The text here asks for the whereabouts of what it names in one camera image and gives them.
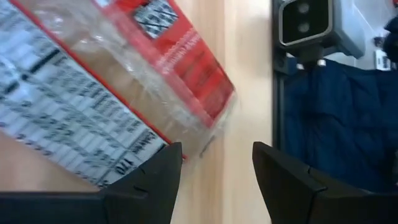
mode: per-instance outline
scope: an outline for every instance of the navy blue cloth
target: navy blue cloth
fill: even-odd
[[[391,180],[398,149],[398,72],[327,61],[285,87],[285,151],[373,192]]]

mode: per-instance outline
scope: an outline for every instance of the plastic wrap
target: plastic wrap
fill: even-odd
[[[182,142],[188,159],[223,129],[234,87],[174,2],[4,2],[73,54],[166,143]]]

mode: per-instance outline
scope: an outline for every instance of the blue fabric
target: blue fabric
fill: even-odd
[[[334,178],[396,191],[398,72],[327,61],[285,87],[285,151]]]

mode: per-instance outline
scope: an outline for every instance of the nutrition facts label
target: nutrition facts label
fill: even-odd
[[[0,1],[0,129],[100,188],[166,145],[9,1]]]

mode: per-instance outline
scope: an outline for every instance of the wooden table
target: wooden table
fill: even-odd
[[[184,179],[172,223],[270,223],[254,175],[254,141],[272,139],[270,0],[177,0],[238,92],[224,136]]]

